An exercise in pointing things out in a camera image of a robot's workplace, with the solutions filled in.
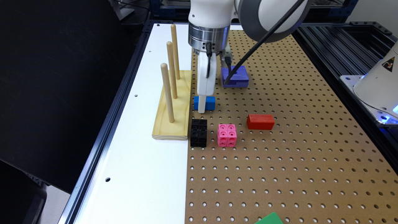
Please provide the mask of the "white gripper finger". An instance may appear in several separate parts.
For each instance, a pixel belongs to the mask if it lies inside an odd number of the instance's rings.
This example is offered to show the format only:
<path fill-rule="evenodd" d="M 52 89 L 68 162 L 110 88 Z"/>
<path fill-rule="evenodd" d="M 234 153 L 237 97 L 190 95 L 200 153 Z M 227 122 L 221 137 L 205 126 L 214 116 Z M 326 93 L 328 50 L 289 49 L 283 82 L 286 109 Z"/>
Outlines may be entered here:
<path fill-rule="evenodd" d="M 199 113 L 204 113 L 205 112 L 205 106 L 206 106 L 206 96 L 205 95 L 199 95 L 198 96 L 198 112 Z"/>

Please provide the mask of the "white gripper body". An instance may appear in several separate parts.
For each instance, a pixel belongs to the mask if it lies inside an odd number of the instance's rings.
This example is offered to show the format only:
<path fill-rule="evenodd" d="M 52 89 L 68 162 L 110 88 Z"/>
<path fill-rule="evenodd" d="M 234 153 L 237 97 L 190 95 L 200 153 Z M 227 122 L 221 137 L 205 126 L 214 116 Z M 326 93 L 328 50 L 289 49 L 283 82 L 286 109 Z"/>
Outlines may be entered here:
<path fill-rule="evenodd" d="M 215 92 L 217 61 L 216 56 L 220 56 L 221 66 L 227 69 L 227 75 L 231 71 L 232 52 L 229 43 L 220 52 L 213 52 L 207 56 L 206 50 L 195 49 L 198 55 L 197 61 L 197 93 L 200 96 L 211 96 Z"/>

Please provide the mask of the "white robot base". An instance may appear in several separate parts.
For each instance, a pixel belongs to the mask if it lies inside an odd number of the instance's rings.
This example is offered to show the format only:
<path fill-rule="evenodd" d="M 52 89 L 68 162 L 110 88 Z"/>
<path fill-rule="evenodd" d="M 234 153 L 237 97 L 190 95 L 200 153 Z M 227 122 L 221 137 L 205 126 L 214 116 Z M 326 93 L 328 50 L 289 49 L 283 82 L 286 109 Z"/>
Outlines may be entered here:
<path fill-rule="evenodd" d="M 397 44 L 367 74 L 342 75 L 340 80 L 376 123 L 397 126 Z"/>

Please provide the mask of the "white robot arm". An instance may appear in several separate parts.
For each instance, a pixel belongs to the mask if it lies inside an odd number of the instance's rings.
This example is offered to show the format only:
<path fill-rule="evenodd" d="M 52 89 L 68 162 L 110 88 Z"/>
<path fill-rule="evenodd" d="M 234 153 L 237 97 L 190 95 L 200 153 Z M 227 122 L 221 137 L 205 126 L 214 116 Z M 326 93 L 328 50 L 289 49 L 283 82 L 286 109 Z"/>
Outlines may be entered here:
<path fill-rule="evenodd" d="M 206 97 L 215 90 L 217 56 L 229 73 L 228 84 L 237 69 L 261 44 L 290 35 L 303 22 L 311 0 L 192 0 L 189 13 L 188 43 L 198 55 L 198 112 L 205 112 Z M 231 66 L 228 34 L 233 19 L 239 19 L 246 35 L 257 43 Z"/>

